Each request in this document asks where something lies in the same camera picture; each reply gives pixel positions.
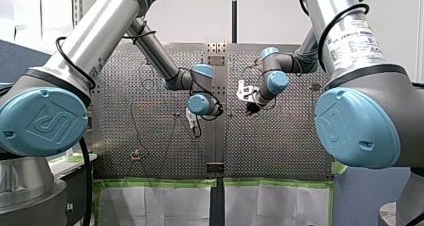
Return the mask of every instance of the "white cloth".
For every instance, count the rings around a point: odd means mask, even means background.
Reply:
[[[73,29],[72,0],[0,0],[0,39],[53,53]]]
[[[100,226],[209,226],[210,188],[106,188]]]
[[[331,189],[226,186],[226,226],[330,226]]]

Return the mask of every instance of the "blue joint cap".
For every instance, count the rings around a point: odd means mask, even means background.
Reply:
[[[0,147],[19,156],[56,155],[78,142],[87,122],[83,102],[71,92],[31,89],[0,108]]]
[[[196,94],[188,100],[188,109],[196,115],[206,115],[209,112],[209,100],[202,94]]]
[[[212,67],[207,64],[196,64],[193,71],[209,78],[213,77]]]
[[[289,85],[289,77],[281,71],[272,72],[266,81],[268,91],[274,95],[282,93]]]
[[[274,53],[279,53],[279,52],[280,52],[280,50],[278,50],[277,48],[274,48],[274,47],[266,48],[266,49],[262,50],[261,55],[259,56],[259,59],[264,60],[269,55],[274,54]]]
[[[380,169],[393,166],[399,159],[400,139],[394,123],[364,93],[331,89],[319,99],[315,115],[321,143],[341,163]]]

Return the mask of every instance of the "label sticker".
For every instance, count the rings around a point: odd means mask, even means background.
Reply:
[[[88,75],[90,75],[90,77],[95,79],[97,78],[97,76],[99,76],[102,69],[103,69],[102,59],[99,58],[98,63],[93,66],[93,68],[90,70],[90,73]]]
[[[327,39],[335,69],[347,68],[359,59],[384,59],[374,33],[364,20],[354,20],[352,27],[330,34]]]

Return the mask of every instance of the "black bracket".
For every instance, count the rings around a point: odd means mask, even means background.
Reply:
[[[224,164],[223,163],[208,163],[207,171],[208,173],[224,173]]]
[[[321,90],[321,88],[322,88],[322,86],[321,86],[321,84],[319,84],[319,83],[312,83],[312,84],[309,86],[309,89],[310,89],[311,91],[320,91],[320,90]]]

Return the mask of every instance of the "pegboard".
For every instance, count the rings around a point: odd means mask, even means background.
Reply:
[[[191,68],[204,57],[195,46],[188,47],[191,50],[170,48],[179,67]],[[162,79],[136,47],[130,43],[118,46],[95,93],[100,104],[97,133],[101,134],[101,146],[94,145],[100,156],[96,177],[206,177],[205,137],[194,138],[185,117],[188,92],[165,90]],[[141,159],[131,160],[136,150]]]
[[[246,117],[246,105],[234,95],[238,80],[260,85],[261,72],[245,69],[254,64],[263,46],[229,46],[228,114],[225,174],[230,177],[273,177],[322,180],[331,175],[332,158],[315,133],[314,110],[327,82],[318,69],[312,74],[290,74],[287,89],[276,102],[254,117]],[[291,52],[291,46],[279,46]]]
[[[195,139],[185,118],[188,92],[165,90],[162,79],[136,47],[131,43],[118,46],[102,72],[100,90],[94,97],[99,105],[95,111],[100,130],[93,132],[101,134],[94,146],[99,154],[96,177],[204,178],[208,176],[206,164],[211,153],[222,160],[227,177],[323,180],[330,176],[331,157],[320,145],[314,126],[314,108],[322,93],[322,89],[314,88],[324,86],[325,73],[290,75],[290,85],[273,110],[245,116],[245,103],[236,96],[238,80],[265,47],[221,47],[225,65],[217,66],[220,70],[214,85],[221,86],[220,97],[224,92],[226,95],[222,102],[225,120],[214,122],[212,131],[210,123],[205,127],[201,122],[204,135]],[[296,48],[277,47],[281,51]],[[207,56],[213,54],[206,44],[166,44],[165,49],[177,66],[184,68],[207,62]],[[250,85],[259,85],[259,76],[254,70],[244,72]],[[224,135],[217,135],[222,128]],[[208,133],[215,135],[205,137]],[[214,137],[215,152],[211,152],[210,140]],[[140,161],[131,161],[135,150],[141,152]]]

